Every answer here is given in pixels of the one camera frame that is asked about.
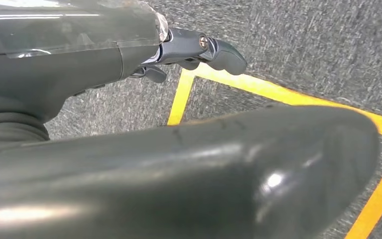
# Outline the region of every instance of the yellow floor marking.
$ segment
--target yellow floor marking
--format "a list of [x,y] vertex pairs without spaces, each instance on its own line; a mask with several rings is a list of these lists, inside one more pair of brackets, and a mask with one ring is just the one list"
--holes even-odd
[[[379,128],[382,134],[382,116],[363,111],[354,107],[338,104],[332,101],[315,98],[304,95],[284,87],[275,85],[263,79],[258,79],[248,75],[232,76],[226,71],[215,71],[206,64],[200,66],[194,71],[183,70],[178,85],[177,94],[175,95],[174,104],[172,106],[171,115],[168,125],[176,125],[181,122],[182,115],[185,111],[188,97],[190,94],[192,82],[195,76],[203,77],[208,80],[219,82],[231,87],[235,87],[244,91],[248,91],[275,101],[283,102],[289,105],[322,105],[342,107],[360,112],[369,118]],[[350,232],[345,239],[366,239],[373,230],[374,226],[382,216],[382,180],[368,200],[367,204],[361,211],[358,219],[352,226]]]
[[382,116],[370,112],[338,104],[332,101],[327,101],[312,96],[304,95],[299,92],[286,89],[266,80],[258,79],[252,76],[232,76],[226,71],[215,71],[206,64],[200,64],[200,66],[196,70],[194,70],[193,73],[196,76],[216,81],[244,91],[248,91],[259,96],[267,97],[275,101],[283,102],[288,105],[321,105],[351,109],[371,118],[377,125],[380,134],[382,134]]
[[169,115],[168,125],[177,125],[181,122],[185,107],[187,106],[188,97],[190,96],[194,77],[195,75],[192,72],[185,69],[182,70],[174,103],[172,104],[171,114]]
[[374,190],[345,239],[365,239],[382,216],[382,180]]

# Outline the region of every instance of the black robotic finger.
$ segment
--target black robotic finger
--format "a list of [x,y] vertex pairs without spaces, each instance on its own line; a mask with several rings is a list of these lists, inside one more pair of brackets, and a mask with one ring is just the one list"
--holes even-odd
[[217,40],[216,57],[207,64],[215,70],[226,70],[232,75],[241,75],[247,69],[247,61],[232,45]]
[[155,83],[163,83],[167,78],[167,74],[162,69],[150,65],[137,69],[130,77],[142,78],[145,76]]
[[182,68],[192,71],[197,69],[197,67],[200,65],[200,61],[190,59],[178,62],[178,65],[180,65]]

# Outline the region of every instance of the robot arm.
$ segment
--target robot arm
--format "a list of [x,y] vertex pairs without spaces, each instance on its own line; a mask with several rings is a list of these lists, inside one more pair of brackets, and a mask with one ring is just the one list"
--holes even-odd
[[48,141],[84,90],[204,62],[247,63],[140,1],[0,0],[0,239],[308,239],[374,173],[363,115],[273,107],[121,135]]

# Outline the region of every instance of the gray carpet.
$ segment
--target gray carpet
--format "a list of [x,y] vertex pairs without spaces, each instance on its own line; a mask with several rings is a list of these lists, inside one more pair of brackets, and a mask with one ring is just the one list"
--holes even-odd
[[[170,24],[204,31],[237,46],[247,74],[382,115],[382,0],[152,0]],[[51,136],[71,138],[164,125],[178,67],[158,85],[128,79],[70,98],[47,124]],[[185,120],[246,111],[270,102],[198,79]],[[342,239],[382,175],[324,235]],[[371,234],[382,239],[382,219]]]

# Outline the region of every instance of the yellow line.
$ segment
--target yellow line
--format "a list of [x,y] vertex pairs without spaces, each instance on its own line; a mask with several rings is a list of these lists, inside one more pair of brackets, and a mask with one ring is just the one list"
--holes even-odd
[[382,216],[382,180],[374,190],[345,239],[365,239]]
[[194,77],[195,75],[191,71],[182,69],[174,103],[172,104],[171,114],[169,115],[168,125],[177,125],[181,123],[185,107],[187,106],[188,97],[190,96]]
[[367,111],[304,95],[252,76],[232,76],[226,71],[215,71],[206,64],[200,64],[200,66],[194,70],[193,73],[196,76],[229,85],[289,105],[321,105],[351,109],[371,118],[382,134],[382,116]]

